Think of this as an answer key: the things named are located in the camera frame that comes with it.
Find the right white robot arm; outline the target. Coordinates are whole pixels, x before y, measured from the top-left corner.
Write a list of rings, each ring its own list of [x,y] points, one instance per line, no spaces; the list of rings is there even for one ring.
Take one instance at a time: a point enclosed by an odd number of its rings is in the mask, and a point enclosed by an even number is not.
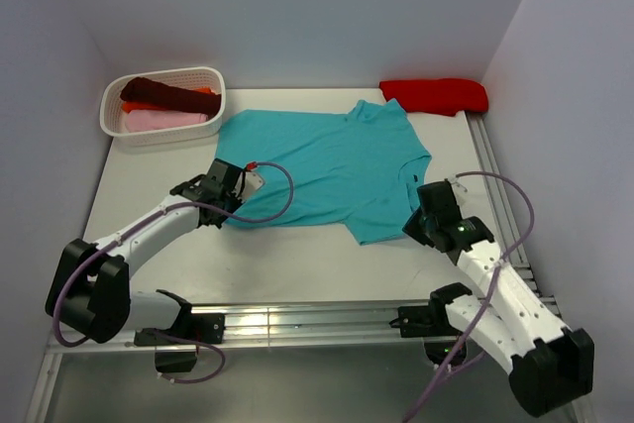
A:
[[[422,185],[420,205],[404,233],[444,255],[483,293],[478,300],[460,282],[431,292],[424,305],[401,306],[390,323],[403,338],[445,338],[427,345],[437,367],[431,385],[467,366],[466,341],[475,343],[506,372],[511,391],[531,416],[541,417],[593,389],[594,342],[547,308],[508,262],[478,217],[462,215],[454,185]]]

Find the teal t shirt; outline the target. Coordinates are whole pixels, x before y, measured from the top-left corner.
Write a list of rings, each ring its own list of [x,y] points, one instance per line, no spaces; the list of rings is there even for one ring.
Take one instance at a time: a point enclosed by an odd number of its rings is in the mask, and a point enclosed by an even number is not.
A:
[[[343,114],[246,110],[221,128],[216,156],[263,164],[244,227],[341,223],[361,245],[401,237],[432,160],[395,100]]]

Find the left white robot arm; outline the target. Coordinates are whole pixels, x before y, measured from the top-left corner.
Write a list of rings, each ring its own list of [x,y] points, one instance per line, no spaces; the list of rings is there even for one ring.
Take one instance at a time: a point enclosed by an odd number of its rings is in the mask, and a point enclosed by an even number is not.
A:
[[[188,339],[193,319],[181,311],[184,301],[163,291],[134,294],[130,280],[181,236],[203,226],[219,228],[232,217],[246,200],[248,172],[215,159],[206,173],[176,185],[133,224],[94,242],[68,243],[45,305],[57,341],[67,348],[88,340],[106,343],[131,326],[137,306],[151,309],[148,317],[137,318],[140,327],[157,327],[171,343]]]

